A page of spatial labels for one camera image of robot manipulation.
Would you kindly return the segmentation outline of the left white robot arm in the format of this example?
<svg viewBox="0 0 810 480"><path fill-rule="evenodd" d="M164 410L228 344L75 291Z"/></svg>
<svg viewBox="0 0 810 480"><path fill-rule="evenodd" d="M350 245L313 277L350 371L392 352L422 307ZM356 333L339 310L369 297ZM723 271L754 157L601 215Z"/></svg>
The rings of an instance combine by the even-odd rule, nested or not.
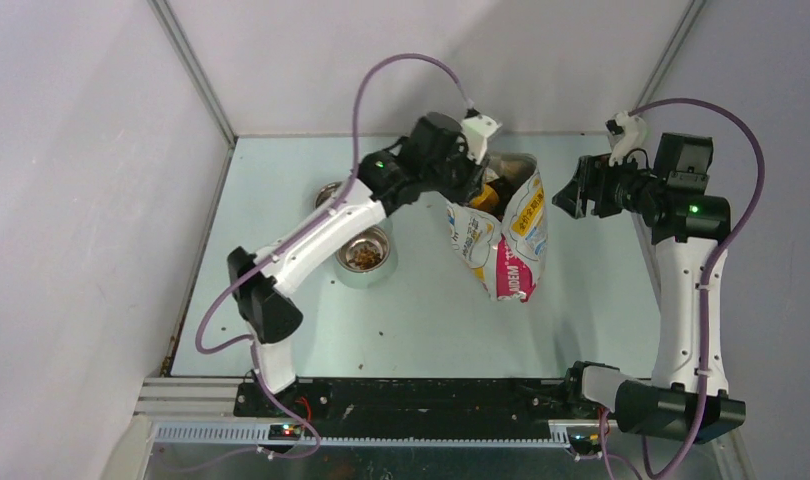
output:
<svg viewBox="0 0 810 480"><path fill-rule="evenodd" d="M462 120L430 112L411 132L366 155L295 230L256 253L227 259L230 294L252 337L259 404L285 416L297 403L291 336L303 315L291 297L339 248L427 192L466 204L481 192L489 140L501 124L474 109Z"/></svg>

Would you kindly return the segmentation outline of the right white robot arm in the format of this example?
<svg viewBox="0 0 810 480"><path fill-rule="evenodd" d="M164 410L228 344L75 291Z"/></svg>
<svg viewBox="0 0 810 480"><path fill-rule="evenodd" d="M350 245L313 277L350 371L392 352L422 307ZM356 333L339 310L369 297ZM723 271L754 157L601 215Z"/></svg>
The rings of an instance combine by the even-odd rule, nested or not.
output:
<svg viewBox="0 0 810 480"><path fill-rule="evenodd" d="M709 137L665 133L655 161L643 167L635 147L618 159L579 158L552 198L574 219L623 211L650 228L660 275L660 334L648 382L618 368L576 362L562 392L566 411L587 418L610 409L623 433L705 444L746 420L744 401L729 395L720 346L720 282L731 209L706 192L714 145Z"/></svg>

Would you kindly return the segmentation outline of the yellow plastic scoop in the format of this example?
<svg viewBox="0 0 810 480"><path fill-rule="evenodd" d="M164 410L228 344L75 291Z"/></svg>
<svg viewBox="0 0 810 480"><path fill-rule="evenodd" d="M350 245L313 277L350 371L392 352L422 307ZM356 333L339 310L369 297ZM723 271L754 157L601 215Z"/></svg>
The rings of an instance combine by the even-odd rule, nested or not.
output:
<svg viewBox="0 0 810 480"><path fill-rule="evenodd" d="M469 206L491 215L498 215L503 211L502 197L490 184L483 185L482 192L469 203Z"/></svg>

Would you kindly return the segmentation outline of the pet food bag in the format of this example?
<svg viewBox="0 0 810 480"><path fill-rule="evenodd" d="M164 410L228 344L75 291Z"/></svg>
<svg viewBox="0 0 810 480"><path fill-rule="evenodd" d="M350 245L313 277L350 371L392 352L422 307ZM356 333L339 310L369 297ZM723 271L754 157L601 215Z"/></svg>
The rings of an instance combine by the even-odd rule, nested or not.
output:
<svg viewBox="0 0 810 480"><path fill-rule="evenodd" d="M530 300L544 272L547 212L544 182L534 156L490 152L484 184L502 197L491 215L446 204L451 247L494 301Z"/></svg>

